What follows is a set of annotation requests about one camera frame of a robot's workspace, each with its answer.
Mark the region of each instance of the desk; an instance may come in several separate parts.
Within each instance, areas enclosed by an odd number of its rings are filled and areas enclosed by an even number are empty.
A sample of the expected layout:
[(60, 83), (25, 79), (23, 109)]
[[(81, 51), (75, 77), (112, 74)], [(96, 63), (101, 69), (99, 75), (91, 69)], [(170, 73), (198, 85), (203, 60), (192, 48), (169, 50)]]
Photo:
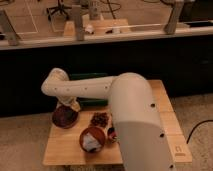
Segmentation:
[[(104, 35), (106, 31), (112, 29), (112, 27), (121, 27), (121, 33), (128, 33), (131, 32), (129, 28), (128, 21), (126, 19), (108, 19), (108, 20), (84, 20), (83, 26), (91, 24), (95, 31), (94, 35)], [(75, 27), (73, 21), (67, 21), (63, 36), (75, 36)]]
[[(149, 83), (153, 89), (156, 105), (160, 113), (174, 161), (176, 163), (191, 162), (191, 153), (185, 143), (185, 138), (162, 81), (150, 80)], [(98, 111), (109, 112), (107, 107), (90, 108), (88, 110), (84, 110), (80, 112), (78, 123), (70, 129), (57, 128), (52, 124), (43, 164), (122, 164), (121, 154), (117, 143), (106, 144), (102, 151), (95, 154), (85, 153), (80, 148), (80, 133), (89, 125), (92, 114)]]

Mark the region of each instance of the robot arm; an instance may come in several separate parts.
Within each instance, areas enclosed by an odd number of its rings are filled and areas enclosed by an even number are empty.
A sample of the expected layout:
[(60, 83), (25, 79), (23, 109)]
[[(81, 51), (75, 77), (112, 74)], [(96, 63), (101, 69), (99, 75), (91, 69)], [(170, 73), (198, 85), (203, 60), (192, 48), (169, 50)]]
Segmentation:
[(63, 104), (74, 97), (109, 100), (113, 124), (127, 171), (175, 171), (167, 138), (147, 80), (135, 73), (69, 81), (61, 69), (53, 69), (42, 91)]

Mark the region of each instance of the wooden table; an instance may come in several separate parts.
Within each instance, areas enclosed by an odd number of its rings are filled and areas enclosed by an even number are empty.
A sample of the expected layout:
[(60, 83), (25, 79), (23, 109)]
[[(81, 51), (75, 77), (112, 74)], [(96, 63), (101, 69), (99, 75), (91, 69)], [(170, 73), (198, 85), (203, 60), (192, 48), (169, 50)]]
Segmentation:
[[(91, 24), (94, 27), (93, 35), (105, 35), (113, 27), (120, 27), (121, 33), (131, 32), (129, 23), (126, 19), (106, 19), (106, 20), (83, 20), (83, 27)], [(75, 36), (75, 27), (73, 21), (67, 21), (63, 36)]]
[[(153, 94), (163, 127), (168, 138), (174, 161), (191, 162), (192, 156), (187, 147), (182, 130), (160, 80), (150, 80)], [(79, 145), (80, 133), (89, 125), (94, 112), (109, 112), (107, 107), (94, 107), (80, 112), (77, 124), (70, 129), (61, 129), (52, 124), (46, 146), (44, 165), (94, 165), (122, 164), (119, 145), (106, 143), (102, 151), (85, 153)]]

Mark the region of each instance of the chair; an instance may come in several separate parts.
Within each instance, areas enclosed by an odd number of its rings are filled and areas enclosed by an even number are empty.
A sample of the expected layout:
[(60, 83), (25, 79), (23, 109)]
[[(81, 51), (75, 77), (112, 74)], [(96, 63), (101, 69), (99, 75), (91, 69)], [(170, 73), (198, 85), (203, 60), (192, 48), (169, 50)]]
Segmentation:
[(66, 16), (66, 20), (69, 20), (69, 14), (65, 11), (66, 9), (72, 9), (72, 7), (68, 7), (68, 6), (65, 6), (63, 4), (63, 0), (58, 0), (58, 5), (55, 6), (55, 7), (50, 7), (50, 8), (47, 8), (46, 11), (47, 11), (47, 14), (48, 14), (48, 20), (51, 21), (51, 16), (53, 14), (55, 14), (56, 12), (60, 12), (60, 14), (65, 14)]

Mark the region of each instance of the glass railing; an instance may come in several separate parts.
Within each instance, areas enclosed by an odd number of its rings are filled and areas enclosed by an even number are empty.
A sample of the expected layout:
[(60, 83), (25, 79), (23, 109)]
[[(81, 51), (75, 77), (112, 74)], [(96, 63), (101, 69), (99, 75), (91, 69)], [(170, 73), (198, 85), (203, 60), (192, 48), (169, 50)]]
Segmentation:
[[(87, 0), (3, 0), (0, 1), (0, 10), (6, 12), (14, 32), (18, 35), (18, 41), (22, 44), (33, 44), (33, 41), (78, 41), (76, 30), (79, 26), (75, 25), (73, 5), (79, 2), (85, 41), (104, 41), (108, 38), (113, 41), (137, 36), (154, 38), (153, 36), (158, 35), (166, 36), (168, 32), (169, 35), (175, 34), (177, 29), (189, 29), (193, 23), (198, 23), (193, 20), (178, 22), (177, 17), (182, 15), (181, 6), (174, 10), (174, 5), (165, 3), (171, 0), (96, 1), (98, 6), (93, 7), (93, 12), (100, 12), (96, 20), (91, 20), (91, 8)], [(0, 32), (1, 46), (1, 38), (5, 36), (2, 26)]]

